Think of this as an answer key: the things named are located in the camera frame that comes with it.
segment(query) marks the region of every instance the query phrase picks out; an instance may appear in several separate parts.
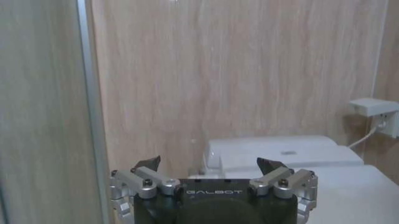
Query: electrical socket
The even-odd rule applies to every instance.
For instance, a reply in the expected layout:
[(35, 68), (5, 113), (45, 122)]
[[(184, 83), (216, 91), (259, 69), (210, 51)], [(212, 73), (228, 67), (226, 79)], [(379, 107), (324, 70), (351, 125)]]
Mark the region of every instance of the electrical socket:
[(399, 137), (399, 103), (374, 98), (362, 98), (352, 100), (355, 112), (366, 117), (372, 117), (372, 127), (386, 122), (383, 129), (378, 129), (392, 138)]
[(378, 129), (379, 133), (383, 133), (392, 138), (399, 137), (399, 112), (383, 113), (372, 117), (371, 126), (376, 126), (382, 122), (386, 122), (386, 127)]

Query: shower enclosure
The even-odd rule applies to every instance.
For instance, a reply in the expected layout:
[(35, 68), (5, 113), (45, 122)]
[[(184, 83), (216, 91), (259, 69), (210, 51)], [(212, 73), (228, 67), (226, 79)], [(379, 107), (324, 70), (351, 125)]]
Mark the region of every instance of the shower enclosure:
[(84, 0), (0, 1), (0, 224), (110, 222)]

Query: bathroom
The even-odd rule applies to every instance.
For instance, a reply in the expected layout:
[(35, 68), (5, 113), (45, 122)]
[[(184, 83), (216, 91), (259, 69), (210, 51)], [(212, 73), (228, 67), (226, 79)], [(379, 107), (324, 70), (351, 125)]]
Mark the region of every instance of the bathroom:
[[(396, 0), (3, 0), (0, 224), (112, 224), (110, 172), (160, 155), (159, 172), (186, 178), (212, 139), (350, 145), (371, 128), (350, 101), (399, 101), (398, 11)], [(399, 184), (398, 138), (354, 152)]]

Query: white cable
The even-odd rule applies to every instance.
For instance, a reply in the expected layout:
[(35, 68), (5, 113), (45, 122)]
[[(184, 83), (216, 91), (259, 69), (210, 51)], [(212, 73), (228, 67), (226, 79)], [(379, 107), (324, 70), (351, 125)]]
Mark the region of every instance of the white cable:
[(375, 127), (372, 127), (367, 135), (363, 138), (360, 138), (356, 142), (350, 144), (348, 147), (352, 148), (356, 145), (359, 145), (364, 140), (367, 140), (372, 136), (372, 134), (376, 132), (378, 129), (383, 129), (386, 126), (387, 126), (387, 122), (383, 120)]

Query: toilet tank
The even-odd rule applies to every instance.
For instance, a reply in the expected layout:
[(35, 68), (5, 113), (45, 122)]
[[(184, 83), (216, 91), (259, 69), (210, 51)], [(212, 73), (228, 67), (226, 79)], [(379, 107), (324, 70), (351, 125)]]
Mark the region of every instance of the toilet tank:
[(204, 153), (204, 173), (258, 169), (256, 158), (295, 167), (362, 165), (362, 158), (326, 136), (278, 136), (211, 140)]

